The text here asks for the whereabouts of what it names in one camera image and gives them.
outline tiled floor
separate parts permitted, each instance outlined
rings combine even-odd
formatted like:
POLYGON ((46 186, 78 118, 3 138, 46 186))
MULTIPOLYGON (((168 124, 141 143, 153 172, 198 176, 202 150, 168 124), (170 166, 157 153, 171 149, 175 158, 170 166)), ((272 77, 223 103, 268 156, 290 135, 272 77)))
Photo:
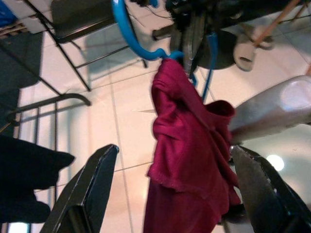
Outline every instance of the tiled floor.
MULTIPOLYGON (((148 49, 163 47, 168 49, 169 39, 153 42, 152 29, 171 23, 168 18, 159 18, 148 9, 129 3, 130 13, 138 19, 140 41, 148 49)), ((163 5, 155 11, 165 17, 163 5)), ((268 24, 277 14, 252 20, 253 25, 268 24)), ((237 26, 228 28, 238 32, 237 26)), ((296 75, 306 72, 311 62, 311 23, 310 18, 299 19, 295 24, 284 23, 273 33, 276 46, 273 50, 257 49, 254 69, 243 72, 236 65, 214 72, 210 95, 207 102, 224 99, 234 106, 248 98, 296 75)), ((86 36, 77 42, 83 48, 81 54, 75 47, 65 45, 65 49, 79 64, 94 55, 105 53, 124 45, 117 25, 86 36)), ((58 124, 58 150, 68 151, 76 159, 61 172, 58 185, 62 189, 73 175, 85 164, 88 157, 98 148, 110 143, 121 149, 118 154, 115 173, 101 232, 141 233, 146 202, 148 178, 146 172, 153 158, 155 139, 152 123, 156 117, 150 98, 152 78, 160 61, 149 62, 144 69, 140 59, 130 50, 124 50, 82 69, 84 78, 92 86, 92 92, 85 92, 67 62, 52 40, 45 34, 43 44, 41 74, 61 92, 81 93, 92 102, 92 106, 66 107, 76 101, 60 104, 58 124)), ((199 80, 198 92, 202 92, 207 70, 196 71, 199 80)), ((53 96, 42 84, 22 90, 20 105, 25 105, 53 96)), ((53 106, 41 110, 49 113, 53 106)), ((28 119, 22 126, 21 139, 33 141, 34 112, 24 114, 28 119)), ((39 144, 53 148, 54 119, 47 114, 40 120, 39 144)), ((286 169, 283 174, 304 201, 311 203, 309 167, 311 165, 311 131, 307 126, 298 126, 282 134, 245 143, 263 156, 271 153, 284 157, 286 169)), ((51 191, 38 191, 39 200, 52 205, 51 191)), ((33 232, 39 232, 42 224, 34 225, 33 232)), ((217 226, 214 233, 223 232, 217 226)))

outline red cloth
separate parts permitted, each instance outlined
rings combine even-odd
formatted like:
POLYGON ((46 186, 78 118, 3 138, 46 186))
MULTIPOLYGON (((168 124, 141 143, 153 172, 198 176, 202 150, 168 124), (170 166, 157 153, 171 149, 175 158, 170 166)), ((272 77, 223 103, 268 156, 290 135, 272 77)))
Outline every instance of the red cloth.
POLYGON ((157 139, 144 233, 209 233, 230 205, 240 203, 228 165, 234 115, 226 101, 203 105, 181 65, 165 59, 152 97, 157 139))

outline blue tube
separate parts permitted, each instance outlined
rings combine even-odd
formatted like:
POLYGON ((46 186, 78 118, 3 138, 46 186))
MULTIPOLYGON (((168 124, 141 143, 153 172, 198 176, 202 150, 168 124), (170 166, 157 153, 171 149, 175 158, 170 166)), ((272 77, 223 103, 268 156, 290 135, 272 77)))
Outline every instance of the blue tube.
POLYGON ((206 97, 207 97, 207 91, 209 90, 209 85, 212 79, 212 75, 213 75, 213 70, 216 66, 216 62, 217 62, 217 55, 218 55, 218 39, 217 39, 217 34, 216 33, 211 33, 210 35, 207 36, 207 40, 208 40, 208 45, 209 45, 209 50, 210 50, 210 66, 209 66, 209 73, 207 76, 207 80, 205 83, 205 87, 203 90, 203 96, 202 96, 202 100, 203 102, 205 101, 206 97))
MULTIPOLYGON (((151 4, 152 6, 157 5, 157 0, 151 0, 151 4)), ((131 30, 124 0, 112 0, 112 9, 115 20, 118 22, 120 31, 125 41, 138 56, 149 61, 156 60, 157 58, 168 57, 163 49, 157 49, 154 52, 149 52, 140 46, 139 42, 134 37, 133 31, 131 30)))

